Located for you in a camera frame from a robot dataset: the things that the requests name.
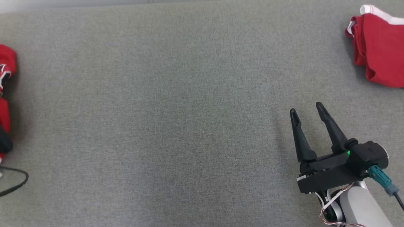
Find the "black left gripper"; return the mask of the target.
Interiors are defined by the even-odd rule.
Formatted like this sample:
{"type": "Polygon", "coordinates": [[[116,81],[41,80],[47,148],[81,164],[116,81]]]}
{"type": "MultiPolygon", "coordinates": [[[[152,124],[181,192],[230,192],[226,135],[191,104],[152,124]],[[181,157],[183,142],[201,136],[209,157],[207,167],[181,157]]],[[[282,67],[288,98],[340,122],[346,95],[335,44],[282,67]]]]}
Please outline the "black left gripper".
{"type": "Polygon", "coordinates": [[[7,154],[13,150],[13,141],[11,140],[9,134],[0,127],[0,153],[7,154]]]}

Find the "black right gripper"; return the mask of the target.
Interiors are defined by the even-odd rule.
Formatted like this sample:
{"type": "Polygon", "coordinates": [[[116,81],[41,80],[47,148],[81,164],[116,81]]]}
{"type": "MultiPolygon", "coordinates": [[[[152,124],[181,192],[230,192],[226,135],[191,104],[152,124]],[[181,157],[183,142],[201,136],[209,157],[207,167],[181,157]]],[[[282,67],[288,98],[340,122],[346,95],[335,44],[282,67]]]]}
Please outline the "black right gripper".
{"type": "Polygon", "coordinates": [[[368,177],[365,171],[372,166],[372,160],[354,151],[346,151],[346,136],[321,102],[316,102],[320,119],[326,125],[334,154],[317,157],[311,150],[302,131],[297,111],[290,109],[290,119],[294,137],[300,175],[297,184],[300,193],[310,194],[326,191],[368,177]]]}

